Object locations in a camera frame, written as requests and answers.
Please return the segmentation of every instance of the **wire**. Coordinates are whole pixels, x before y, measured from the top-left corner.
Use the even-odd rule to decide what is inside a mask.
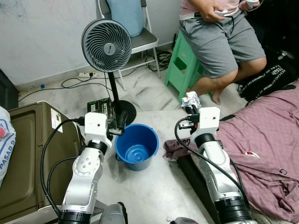
[[[242,195],[243,195],[243,197],[244,197],[245,203],[246,203],[247,205],[249,205],[249,202],[248,202],[247,196],[246,196],[246,194],[245,194],[245,191],[242,189],[242,187],[240,186],[240,184],[239,184],[237,181],[235,181],[234,178],[232,178],[232,177],[231,177],[231,176],[230,176],[224,169],[222,169],[221,167],[219,167],[216,163],[214,163],[214,162],[211,161],[210,159],[204,157],[203,155],[201,155],[200,153],[198,153],[198,152],[195,151],[194,149],[192,149],[192,148],[190,148],[189,146],[187,146],[187,145],[186,145],[185,143],[183,143],[183,141],[179,138],[179,136],[178,136],[178,125],[179,125],[182,121],[184,121],[184,120],[188,120],[188,117],[185,117],[185,118],[180,119],[180,120],[176,123],[176,125],[175,125],[175,127],[174,127],[174,134],[175,134],[175,136],[176,136],[178,142],[179,142],[182,146],[184,146],[186,149],[188,149],[189,151],[193,152],[193,153],[196,154],[198,157],[200,157],[201,159],[203,159],[203,160],[205,160],[206,162],[210,163],[210,164],[213,165],[216,169],[218,169],[219,171],[221,171],[221,172],[222,172],[228,179],[230,179],[230,180],[237,186],[237,188],[241,191],[241,193],[242,193]]]
[[[50,141],[52,140],[53,136],[55,135],[55,133],[57,132],[57,130],[65,123],[68,123],[68,122],[73,122],[74,119],[67,119],[67,120],[64,120],[63,122],[61,122],[55,129],[54,131],[52,132],[52,134],[50,135],[50,137],[47,139],[46,143],[44,144],[43,146],[43,150],[42,150],[42,156],[41,156],[41,164],[40,164],[40,178],[41,178],[41,185],[42,185],[42,189],[43,189],[43,192],[46,196],[46,198],[48,199],[49,203],[51,204],[53,210],[55,211],[56,215],[59,217],[60,216],[60,210],[58,209],[58,207],[55,205],[52,197],[49,195],[48,191],[47,191],[47,188],[46,188],[46,185],[45,185],[45,179],[44,179],[44,167],[43,167],[43,163],[44,163],[44,158],[45,158],[45,154],[46,154],[46,149],[47,149],[47,146],[48,144],[50,143]]]
[[[72,80],[72,79],[79,80],[79,82],[78,82],[78,83],[75,83],[75,84],[73,84],[73,85],[70,85],[70,86],[65,86],[65,85],[64,85],[64,83],[66,83],[67,81],[70,81],[70,80]],[[88,81],[91,80],[91,79],[92,79],[92,76],[90,76],[89,79],[86,79],[86,80],[82,80],[82,79],[79,79],[79,78],[68,78],[68,79],[64,80],[64,81],[61,83],[61,87],[65,88],[65,89],[71,89],[73,86],[76,86],[76,85],[78,85],[78,84],[80,84],[80,83],[88,82]]]
[[[62,89],[74,89],[74,88],[77,88],[77,87],[80,87],[80,86],[84,86],[84,85],[89,85],[89,84],[97,84],[97,85],[102,85],[105,87],[104,84],[102,83],[85,83],[85,84],[80,84],[80,83],[77,83],[75,86],[74,85],[71,85],[71,86],[63,86],[63,87],[58,87],[58,88],[48,88],[48,89],[41,89],[41,90],[36,90],[34,92],[31,92],[29,93],[28,95],[24,96],[23,98],[19,99],[18,102],[21,102],[23,99],[25,99],[26,97],[34,94],[34,93],[37,93],[37,92],[40,92],[40,91],[45,91],[45,90],[62,90]]]
[[[240,174],[240,172],[239,172],[239,169],[238,169],[237,165],[235,164],[235,162],[234,162],[232,159],[230,159],[230,164],[233,165],[233,167],[234,167],[234,169],[235,169],[235,172],[237,173],[237,176],[238,176],[238,179],[239,179],[240,186],[241,186],[241,188],[243,189],[243,191],[245,192],[245,188],[244,188],[244,184],[243,184],[243,181],[242,181],[242,177],[241,177],[241,174]]]
[[[82,147],[86,147],[86,144],[85,144],[85,141],[84,141],[84,137],[83,137],[83,135],[82,135],[82,133],[81,133],[81,130],[80,130],[79,126],[76,125],[76,128],[77,128],[77,131],[78,131],[78,136],[79,136],[80,146],[82,146]]]
[[[155,55],[150,55],[147,50],[146,50],[146,53],[148,56],[146,57],[145,61],[147,61],[149,57],[152,57],[155,59]],[[168,65],[171,60],[171,55],[172,55],[172,53],[169,51],[159,51],[157,53],[158,66],[159,66],[160,71],[163,71],[168,68]],[[158,71],[157,69],[152,69],[151,67],[157,67],[157,66],[148,64],[148,68],[152,72]]]
[[[51,168],[51,170],[50,170],[50,172],[49,172],[48,180],[47,180],[47,191],[48,191],[48,194],[49,194],[49,196],[50,196],[51,198],[52,198],[52,195],[51,195],[51,190],[50,190],[50,184],[51,184],[51,177],[52,177],[52,174],[53,174],[55,168],[56,168],[60,163],[62,163],[62,162],[65,162],[65,161],[68,161],[68,160],[74,160],[74,159],[76,159],[76,158],[77,158],[76,156],[69,157],[69,158],[64,158],[64,159],[59,160],[58,162],[56,162],[56,163],[52,166],[52,168]]]
[[[168,64],[169,64],[169,62],[170,62],[170,56],[171,56],[171,52],[168,52],[168,51],[161,51],[161,52],[158,52],[158,53],[157,53],[157,58],[158,58],[158,62],[159,62],[159,67],[162,68],[162,69],[160,69],[161,71],[168,68]],[[153,55],[148,54],[148,57],[145,59],[145,62],[147,61],[147,59],[148,59],[149,57],[153,57],[153,58],[154,58]],[[152,72],[156,72],[157,70],[152,69],[151,66],[153,67],[153,66],[155,66],[155,65],[150,65],[150,64],[147,64],[147,65],[140,65],[140,66],[134,68],[130,73],[124,75],[123,77],[126,77],[126,76],[131,75],[134,71],[136,71],[136,70],[137,70],[138,68],[140,68],[140,67],[144,67],[144,68],[148,67]],[[72,80],[72,79],[76,79],[76,80],[78,80],[79,82],[76,83],[76,84],[70,85],[70,86],[65,86],[65,85],[64,85],[67,81]],[[76,77],[68,78],[68,79],[64,80],[64,81],[60,84],[61,87],[36,90],[36,91],[31,92],[31,93],[29,93],[28,95],[24,96],[23,98],[19,99],[18,102],[21,102],[23,99],[27,98],[28,96],[30,96],[30,95],[32,95],[32,94],[34,94],[34,93],[40,92],[40,91],[45,91],[45,90],[73,89],[73,88],[77,88],[77,87],[80,87],[80,86],[83,86],[83,85],[88,85],[88,84],[98,84],[98,85],[102,85],[102,86],[104,86],[104,87],[106,88],[106,90],[108,89],[108,90],[112,91],[110,88],[107,87],[107,84],[106,84],[106,85],[104,85],[104,84],[102,84],[102,83],[86,83],[86,84],[80,84],[80,83],[88,82],[88,81],[90,81],[90,80],[94,80],[94,79],[105,79],[105,80],[106,80],[107,78],[106,78],[106,76],[105,76],[105,77],[97,77],[97,78],[90,77],[90,78],[87,79],[87,80],[82,80],[82,79],[79,79],[79,78],[76,78]]]

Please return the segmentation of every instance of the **green plastic stool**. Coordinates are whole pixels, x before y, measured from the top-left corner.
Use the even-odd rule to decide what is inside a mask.
[[[180,31],[166,71],[164,84],[167,86],[171,82],[179,91],[178,100],[182,103],[186,90],[202,77],[202,71],[201,64]]]

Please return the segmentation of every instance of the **white plastic bag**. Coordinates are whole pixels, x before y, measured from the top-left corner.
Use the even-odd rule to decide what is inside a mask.
[[[0,187],[7,172],[15,138],[15,130],[10,123],[9,113],[0,106]]]

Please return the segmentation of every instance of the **fan stand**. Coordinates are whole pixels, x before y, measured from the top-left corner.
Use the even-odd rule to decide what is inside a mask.
[[[128,117],[126,119],[126,125],[129,125],[136,118],[136,109],[133,106],[133,104],[131,104],[130,102],[125,101],[125,100],[119,100],[113,72],[108,72],[108,77],[109,77],[109,82],[111,85],[113,98],[114,98],[113,104],[114,104],[115,113],[116,113],[116,121],[118,122],[121,113],[123,111],[126,111],[128,113]]]

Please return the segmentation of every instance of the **fan grille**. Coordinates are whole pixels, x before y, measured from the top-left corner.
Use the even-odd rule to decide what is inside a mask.
[[[112,72],[130,59],[131,38],[127,30],[113,20],[95,20],[82,35],[82,50],[87,62],[96,70]]]

